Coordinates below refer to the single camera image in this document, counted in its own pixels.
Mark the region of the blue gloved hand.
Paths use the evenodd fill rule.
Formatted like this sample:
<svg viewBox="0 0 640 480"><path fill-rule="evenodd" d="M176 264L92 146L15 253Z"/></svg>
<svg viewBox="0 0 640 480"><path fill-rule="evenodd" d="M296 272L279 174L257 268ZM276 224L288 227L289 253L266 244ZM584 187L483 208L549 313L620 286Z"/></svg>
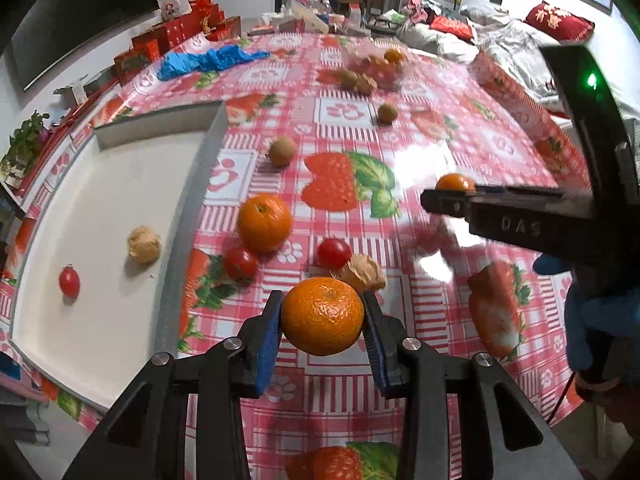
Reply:
<svg viewBox="0 0 640 480"><path fill-rule="evenodd" d="M584 399L621 415L639 409L639 271L614 258L589 262L542 255L540 275L570 272L566 355Z"/></svg>

